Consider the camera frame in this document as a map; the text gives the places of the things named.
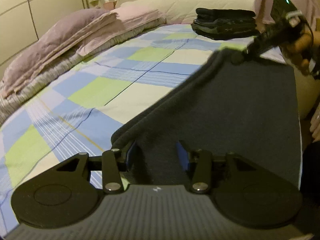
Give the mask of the person's right hand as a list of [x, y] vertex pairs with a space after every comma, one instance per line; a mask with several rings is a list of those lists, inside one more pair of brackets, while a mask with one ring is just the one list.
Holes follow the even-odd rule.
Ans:
[[313, 46], [313, 33], [304, 31], [302, 36], [293, 43], [284, 43], [280, 46], [284, 59], [288, 60], [304, 76], [309, 75], [310, 60], [302, 55], [304, 51], [311, 51]]

